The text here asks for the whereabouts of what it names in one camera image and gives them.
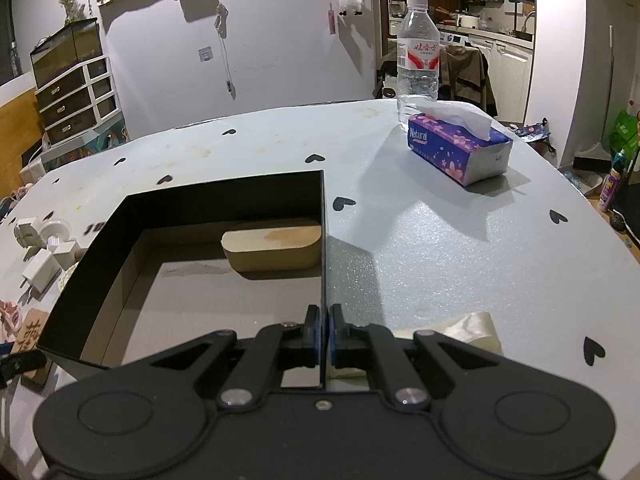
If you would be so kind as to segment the oval wooden block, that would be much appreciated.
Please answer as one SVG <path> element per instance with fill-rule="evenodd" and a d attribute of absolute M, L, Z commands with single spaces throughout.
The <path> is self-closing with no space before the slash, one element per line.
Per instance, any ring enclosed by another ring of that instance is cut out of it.
<path fill-rule="evenodd" d="M 222 234 L 220 244 L 236 272 L 288 272 L 320 262 L 322 236 L 314 220 L 273 220 L 238 224 Z"/>

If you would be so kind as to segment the black cardboard box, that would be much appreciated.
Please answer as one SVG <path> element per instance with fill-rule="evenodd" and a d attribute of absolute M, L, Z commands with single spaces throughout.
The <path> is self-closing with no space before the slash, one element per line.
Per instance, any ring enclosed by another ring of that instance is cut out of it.
<path fill-rule="evenodd" d="M 220 241 L 242 223 L 321 224 L 321 260 L 300 271 L 239 273 Z M 214 332 L 250 338 L 302 322 L 326 301 L 321 171 L 263 174 L 125 197 L 66 283 L 38 341 L 73 378 L 119 367 Z"/>

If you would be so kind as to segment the white cube adapter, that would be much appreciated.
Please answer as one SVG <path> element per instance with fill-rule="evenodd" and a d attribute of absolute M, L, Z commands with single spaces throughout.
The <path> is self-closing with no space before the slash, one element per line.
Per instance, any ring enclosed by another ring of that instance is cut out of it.
<path fill-rule="evenodd" d="M 68 270 L 85 255 L 85 248 L 78 244 L 77 240 L 66 240 L 58 244 L 49 244 L 48 249 L 52 252 L 55 261 L 63 270 Z"/>

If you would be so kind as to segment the white wall charger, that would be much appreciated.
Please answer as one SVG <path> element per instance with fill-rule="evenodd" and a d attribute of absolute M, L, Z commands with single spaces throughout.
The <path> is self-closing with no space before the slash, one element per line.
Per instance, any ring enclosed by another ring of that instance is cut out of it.
<path fill-rule="evenodd" d="M 52 252 L 47 249 L 40 249 L 29 261 L 22 275 L 30 287 L 35 289 L 38 294 L 41 294 L 60 271 L 61 266 Z"/>

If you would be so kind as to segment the carved wooden coaster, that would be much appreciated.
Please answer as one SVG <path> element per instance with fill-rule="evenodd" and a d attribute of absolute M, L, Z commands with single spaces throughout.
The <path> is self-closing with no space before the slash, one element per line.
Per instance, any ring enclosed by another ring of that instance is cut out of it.
<path fill-rule="evenodd" d="M 44 387 L 52 365 L 52 361 L 37 348 L 38 340 L 48 317 L 48 312 L 35 308 L 30 309 L 15 336 L 11 351 L 12 354 L 35 351 L 40 357 L 40 361 L 43 362 L 43 366 L 39 367 L 38 370 L 29 370 L 21 374 L 22 383 L 34 390 L 41 390 Z"/>

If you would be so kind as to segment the purple tissue pack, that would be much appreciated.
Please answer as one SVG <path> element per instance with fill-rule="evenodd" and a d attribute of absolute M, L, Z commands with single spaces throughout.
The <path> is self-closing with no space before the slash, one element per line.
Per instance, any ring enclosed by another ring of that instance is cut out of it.
<path fill-rule="evenodd" d="M 501 176 L 513 140 L 477 106 L 427 102 L 408 119 L 408 147 L 462 186 Z"/>

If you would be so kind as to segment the white suction hook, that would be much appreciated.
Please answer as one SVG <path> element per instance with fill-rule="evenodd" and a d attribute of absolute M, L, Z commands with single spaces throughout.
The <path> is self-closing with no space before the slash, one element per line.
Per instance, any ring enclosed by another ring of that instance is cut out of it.
<path fill-rule="evenodd" d="M 51 218 L 40 226 L 39 236 L 46 246 L 58 246 L 68 242 L 70 235 L 70 225 L 63 219 Z"/>

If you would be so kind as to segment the clear water bottle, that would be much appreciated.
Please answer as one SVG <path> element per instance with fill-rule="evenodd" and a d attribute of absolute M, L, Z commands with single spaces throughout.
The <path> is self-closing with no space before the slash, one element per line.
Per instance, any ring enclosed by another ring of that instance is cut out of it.
<path fill-rule="evenodd" d="M 407 131 L 409 118 L 438 100 L 439 30 L 428 15 L 427 0 L 406 0 L 407 13 L 397 33 L 397 113 Z"/>

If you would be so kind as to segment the white drawer cabinet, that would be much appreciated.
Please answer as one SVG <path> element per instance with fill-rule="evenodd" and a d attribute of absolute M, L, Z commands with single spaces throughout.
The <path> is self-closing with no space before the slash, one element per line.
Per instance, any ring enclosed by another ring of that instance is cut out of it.
<path fill-rule="evenodd" d="M 52 146 L 87 130 L 102 131 L 122 119 L 111 60 L 106 56 L 79 62 L 37 88 L 43 141 Z"/>

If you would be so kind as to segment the white plush toy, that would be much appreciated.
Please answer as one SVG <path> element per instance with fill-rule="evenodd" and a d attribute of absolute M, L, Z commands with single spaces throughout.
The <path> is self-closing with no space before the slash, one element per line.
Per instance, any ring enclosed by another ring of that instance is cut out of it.
<path fill-rule="evenodd" d="M 361 15 L 363 0 L 338 0 L 338 14 L 341 16 Z"/>

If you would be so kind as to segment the glass terrarium tank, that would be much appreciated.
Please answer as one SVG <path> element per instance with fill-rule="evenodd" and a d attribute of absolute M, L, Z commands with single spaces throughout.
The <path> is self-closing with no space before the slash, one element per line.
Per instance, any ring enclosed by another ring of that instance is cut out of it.
<path fill-rule="evenodd" d="M 67 24 L 55 34 L 43 38 L 30 52 L 36 87 L 42 88 L 78 63 L 102 54 L 97 18 Z"/>

